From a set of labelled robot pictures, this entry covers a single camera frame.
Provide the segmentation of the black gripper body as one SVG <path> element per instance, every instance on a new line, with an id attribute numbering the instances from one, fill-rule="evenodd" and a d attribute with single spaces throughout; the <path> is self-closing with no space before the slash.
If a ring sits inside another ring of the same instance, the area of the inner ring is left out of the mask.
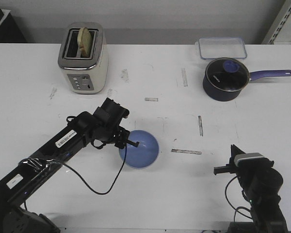
<path id="1" fill-rule="evenodd" d="M 91 145 L 96 149 L 101 149 L 107 144 L 114 144 L 115 147 L 123 149 L 128 143 L 130 132 L 121 127 L 120 123 L 128 115 L 128 109 L 106 98 L 93 113 L 97 123 L 92 131 Z"/>
<path id="2" fill-rule="evenodd" d="M 274 161 L 266 157 L 263 159 L 247 160 L 247 161 L 241 162 L 238 167 L 235 166 L 234 162 L 229 161 L 229 163 L 226 164 L 225 166 L 215 167 L 213 169 L 213 173 L 214 175 L 222 174 L 222 173 L 236 174 L 236 176 L 238 177 L 240 186 L 243 189 L 246 189 L 249 187 L 255 173 L 259 169 L 264 170 L 267 168 L 272 168 L 273 165 L 274 165 Z"/>

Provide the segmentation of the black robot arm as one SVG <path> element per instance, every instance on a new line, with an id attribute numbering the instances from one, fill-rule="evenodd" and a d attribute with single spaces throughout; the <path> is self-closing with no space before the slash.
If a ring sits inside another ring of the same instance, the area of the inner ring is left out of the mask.
<path id="1" fill-rule="evenodd" d="M 129 110 L 106 98 L 93 114 L 67 117 L 67 126 L 0 180 L 0 233 L 58 233 L 60 229 L 45 215 L 29 212 L 22 204 L 76 153 L 95 140 L 124 149 L 137 142 L 120 126 Z"/>
<path id="2" fill-rule="evenodd" d="M 231 157 L 225 166 L 215 167 L 213 173 L 235 174 L 242 196 L 249 202 L 252 222 L 233 221 L 229 233 L 287 233 L 286 220 L 280 210 L 278 192 L 283 177 L 273 168 L 274 161 L 258 152 L 245 153 L 231 145 Z"/>

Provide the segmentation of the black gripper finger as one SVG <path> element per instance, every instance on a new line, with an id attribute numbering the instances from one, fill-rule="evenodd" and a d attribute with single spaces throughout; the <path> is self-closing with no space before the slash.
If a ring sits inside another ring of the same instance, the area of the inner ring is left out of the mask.
<path id="1" fill-rule="evenodd" d="M 232 144 L 230 149 L 231 149 L 231 157 L 230 157 L 231 162 L 237 162 L 245 158 L 245 152 L 239 149 L 236 145 Z"/>
<path id="2" fill-rule="evenodd" d="M 115 146 L 119 149 L 123 149 L 127 145 L 131 145 L 133 147 L 138 147 L 139 142 L 138 141 L 131 141 L 129 139 L 130 131 L 121 131 L 119 133 L 119 136 L 116 139 Z"/>

